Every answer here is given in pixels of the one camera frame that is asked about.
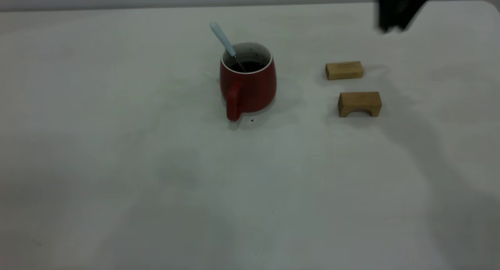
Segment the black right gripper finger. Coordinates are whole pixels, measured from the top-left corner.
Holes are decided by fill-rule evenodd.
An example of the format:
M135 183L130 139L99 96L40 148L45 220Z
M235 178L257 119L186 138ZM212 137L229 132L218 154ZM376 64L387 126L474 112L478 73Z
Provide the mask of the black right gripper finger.
M377 0L378 3L378 27L383 33L390 32L398 27L405 29L405 10L407 0Z
M420 9L428 0L399 0L396 7L396 26L400 30L407 30L411 21L418 15Z

